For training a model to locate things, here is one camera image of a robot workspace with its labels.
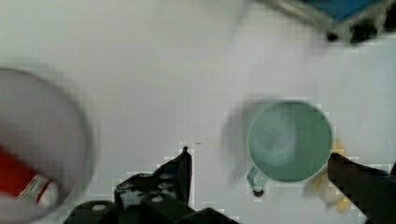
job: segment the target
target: cup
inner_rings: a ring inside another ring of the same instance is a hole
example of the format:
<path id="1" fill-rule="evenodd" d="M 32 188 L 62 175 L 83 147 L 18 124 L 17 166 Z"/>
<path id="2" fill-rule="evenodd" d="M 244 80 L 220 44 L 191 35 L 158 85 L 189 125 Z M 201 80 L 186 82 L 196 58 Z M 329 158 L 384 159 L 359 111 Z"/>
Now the cup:
<path id="1" fill-rule="evenodd" d="M 309 103 L 272 100 L 243 114 L 242 134 L 253 166 L 247 181 L 256 196 L 269 179 L 299 182 L 319 173 L 332 151 L 332 126 Z"/>

